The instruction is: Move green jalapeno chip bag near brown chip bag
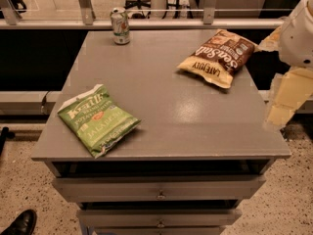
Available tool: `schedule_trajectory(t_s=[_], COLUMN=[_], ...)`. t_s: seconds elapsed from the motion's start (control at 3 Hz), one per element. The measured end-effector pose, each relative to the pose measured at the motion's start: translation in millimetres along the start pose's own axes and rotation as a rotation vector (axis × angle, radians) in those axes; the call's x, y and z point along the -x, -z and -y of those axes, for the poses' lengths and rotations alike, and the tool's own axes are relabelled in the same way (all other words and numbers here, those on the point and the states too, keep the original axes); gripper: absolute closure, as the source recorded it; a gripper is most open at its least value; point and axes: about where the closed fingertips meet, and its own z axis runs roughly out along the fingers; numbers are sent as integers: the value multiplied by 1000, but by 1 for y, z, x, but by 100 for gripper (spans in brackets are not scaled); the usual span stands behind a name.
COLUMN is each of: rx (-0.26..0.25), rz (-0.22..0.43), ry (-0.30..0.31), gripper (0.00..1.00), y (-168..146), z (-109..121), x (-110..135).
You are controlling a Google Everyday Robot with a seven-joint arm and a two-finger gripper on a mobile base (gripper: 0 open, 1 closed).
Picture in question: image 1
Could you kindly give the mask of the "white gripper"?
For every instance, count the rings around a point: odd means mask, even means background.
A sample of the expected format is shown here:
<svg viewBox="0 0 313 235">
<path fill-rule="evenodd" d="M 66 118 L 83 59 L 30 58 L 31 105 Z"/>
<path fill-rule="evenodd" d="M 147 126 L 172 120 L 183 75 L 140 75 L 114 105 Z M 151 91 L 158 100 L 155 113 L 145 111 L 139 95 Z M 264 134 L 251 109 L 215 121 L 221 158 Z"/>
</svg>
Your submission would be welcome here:
<svg viewBox="0 0 313 235">
<path fill-rule="evenodd" d="M 300 0 L 283 25 L 258 47 L 266 52 L 279 50 L 280 60 L 293 66 L 285 74 L 277 73 L 269 90 L 263 127 L 279 131 L 313 95 L 313 0 Z"/>
</svg>

